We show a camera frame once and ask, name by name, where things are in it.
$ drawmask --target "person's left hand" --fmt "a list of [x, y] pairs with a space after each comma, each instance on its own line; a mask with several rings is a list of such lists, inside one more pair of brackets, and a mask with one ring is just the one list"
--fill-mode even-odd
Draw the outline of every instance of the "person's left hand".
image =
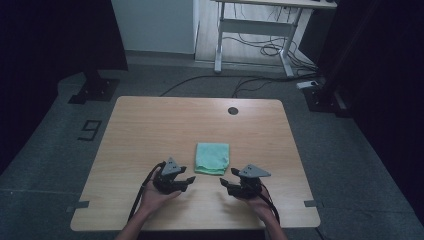
[[160, 169], [156, 169], [156, 171], [153, 173], [152, 177], [150, 178], [150, 181], [147, 183], [144, 189], [143, 195], [141, 197], [139, 210], [137, 212], [144, 211], [148, 215], [150, 215], [154, 211], [162, 207], [165, 204], [165, 202], [173, 198], [176, 198], [181, 194], [181, 191], [176, 191], [166, 195], [159, 192], [159, 190], [156, 189], [156, 187], [153, 185], [153, 179], [155, 178], [156, 174], [159, 173], [159, 171]]

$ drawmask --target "white table leg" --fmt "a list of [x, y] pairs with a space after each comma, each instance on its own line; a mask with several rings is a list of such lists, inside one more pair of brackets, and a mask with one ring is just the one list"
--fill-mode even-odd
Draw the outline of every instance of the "white table leg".
[[215, 72], [221, 73], [221, 64], [222, 64], [222, 23], [224, 21], [224, 9], [225, 3], [222, 3], [221, 6], [221, 15], [219, 17], [219, 27], [218, 27], [218, 45], [216, 46], [215, 52]]
[[296, 18], [295, 18], [294, 22], [292, 23], [290, 34], [288, 36], [286, 43], [284, 44], [283, 51], [280, 52], [281, 61], [283, 62], [283, 67], [284, 67], [284, 70], [286, 71], [287, 77], [294, 77], [293, 70], [290, 66], [291, 61], [288, 57], [288, 52], [289, 52], [289, 49], [290, 49], [290, 45], [293, 41], [294, 34], [296, 33], [296, 29], [297, 29], [297, 26], [298, 26], [298, 23], [299, 23], [300, 15], [302, 15], [302, 10], [303, 10], [303, 8], [298, 9]]

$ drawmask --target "folded cloth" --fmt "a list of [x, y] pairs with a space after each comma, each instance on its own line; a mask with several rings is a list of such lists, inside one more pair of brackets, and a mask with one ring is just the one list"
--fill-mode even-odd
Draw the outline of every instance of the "folded cloth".
[[230, 145], [227, 143], [198, 143], [196, 173], [224, 175], [230, 163]]

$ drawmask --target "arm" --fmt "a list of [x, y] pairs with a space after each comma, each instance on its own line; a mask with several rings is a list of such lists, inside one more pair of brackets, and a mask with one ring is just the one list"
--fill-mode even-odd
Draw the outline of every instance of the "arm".
[[[264, 187], [262, 187], [261, 193], [268, 199], [270, 198], [268, 191], [265, 190]], [[264, 222], [272, 240], [288, 240], [286, 234], [283, 229], [281, 229], [280, 224], [272, 213], [271, 208], [262, 199], [259, 197], [255, 197], [253, 199], [238, 199], [245, 202], [250, 208], [252, 208], [259, 219]]]
[[146, 220], [152, 215], [157, 209], [162, 207], [165, 202], [173, 198], [178, 197], [181, 191], [173, 192], [169, 195], [160, 193], [155, 186], [153, 186], [152, 180], [155, 178], [159, 170], [156, 170], [150, 179], [149, 183], [144, 189], [141, 197], [141, 202], [138, 210], [134, 213], [134, 216], [130, 219], [127, 225], [118, 234], [115, 240], [135, 240], [143, 227]]

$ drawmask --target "wooden table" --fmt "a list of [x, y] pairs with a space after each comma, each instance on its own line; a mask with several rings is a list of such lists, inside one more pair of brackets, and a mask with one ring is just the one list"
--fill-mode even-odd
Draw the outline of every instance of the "wooden table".
[[[218, 45], [215, 52], [215, 66], [214, 71], [220, 73], [222, 68], [222, 35], [224, 32], [228, 33], [245, 33], [256, 35], [269, 35], [286, 37], [283, 50], [279, 56], [283, 63], [284, 70], [288, 77], [294, 77], [293, 70], [290, 66], [290, 59], [288, 51], [293, 41], [294, 34], [296, 33], [297, 25], [299, 23], [302, 10], [304, 8], [311, 9], [335, 9], [337, 4], [335, 2], [328, 3], [325, 0], [312, 1], [312, 0], [212, 0], [221, 3], [221, 12], [219, 16], [218, 28]], [[254, 5], [270, 5], [281, 7], [295, 7], [298, 8], [296, 17], [291, 23], [269, 22], [269, 21], [252, 21], [243, 19], [226, 19], [224, 17], [225, 3], [242, 3]]]
[[[237, 115], [228, 112], [238, 109]], [[198, 142], [230, 144], [230, 167], [255, 164], [277, 207], [281, 226], [316, 227], [317, 209], [305, 207], [311, 190], [283, 105], [278, 100], [120, 97], [76, 209], [75, 231], [121, 230], [150, 170], [172, 156], [196, 176], [185, 193], [155, 213], [144, 230], [260, 229], [262, 222], [228, 196], [219, 176], [194, 173]], [[227, 169], [223, 178], [238, 182]]]

